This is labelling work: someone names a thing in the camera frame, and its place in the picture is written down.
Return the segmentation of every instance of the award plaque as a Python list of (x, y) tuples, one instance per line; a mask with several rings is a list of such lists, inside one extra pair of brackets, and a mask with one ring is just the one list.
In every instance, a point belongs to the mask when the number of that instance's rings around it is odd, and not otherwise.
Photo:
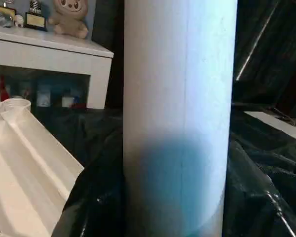
[(41, 15), (41, 4), (38, 0), (30, 1), (30, 11), (25, 13), (24, 27), (47, 31), (46, 18)]
[(15, 15), (16, 15), (16, 10), (13, 8), (0, 6), (0, 13), (9, 15), (12, 17), (12, 19), (14, 19)]

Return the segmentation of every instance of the black plastic sheet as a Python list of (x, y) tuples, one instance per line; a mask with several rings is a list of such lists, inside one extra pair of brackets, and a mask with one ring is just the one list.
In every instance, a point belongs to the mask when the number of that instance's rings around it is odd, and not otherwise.
[(233, 102), (275, 105), (296, 69), (296, 0), (239, 0)]
[[(121, 115), (68, 109), (37, 113), (85, 164), (53, 237), (124, 236)], [(296, 236), (296, 139), (233, 110), (230, 140), (223, 236)]]
[(296, 236), (295, 214), (235, 141), (229, 144), (223, 236)]

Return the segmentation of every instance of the plush toy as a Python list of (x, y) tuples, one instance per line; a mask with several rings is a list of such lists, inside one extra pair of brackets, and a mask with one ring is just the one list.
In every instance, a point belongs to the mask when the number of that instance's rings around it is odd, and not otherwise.
[(14, 17), (15, 26), (23, 28), (24, 26), (24, 19), (21, 15), (16, 15)]
[(86, 38), (88, 29), (81, 19), (88, 12), (87, 0), (54, 0), (54, 4), (57, 12), (48, 22), (55, 25), (55, 33)]

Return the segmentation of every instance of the white 3d printed object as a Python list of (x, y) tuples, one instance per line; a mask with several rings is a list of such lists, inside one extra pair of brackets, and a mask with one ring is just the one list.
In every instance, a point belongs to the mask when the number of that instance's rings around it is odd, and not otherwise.
[(0, 103), (0, 237), (49, 237), (82, 171), (29, 111)]

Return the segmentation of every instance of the white tube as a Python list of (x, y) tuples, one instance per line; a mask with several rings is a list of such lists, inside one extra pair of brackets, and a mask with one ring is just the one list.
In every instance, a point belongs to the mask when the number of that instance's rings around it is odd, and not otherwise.
[(125, 1), (128, 235), (221, 236), (237, 0)]

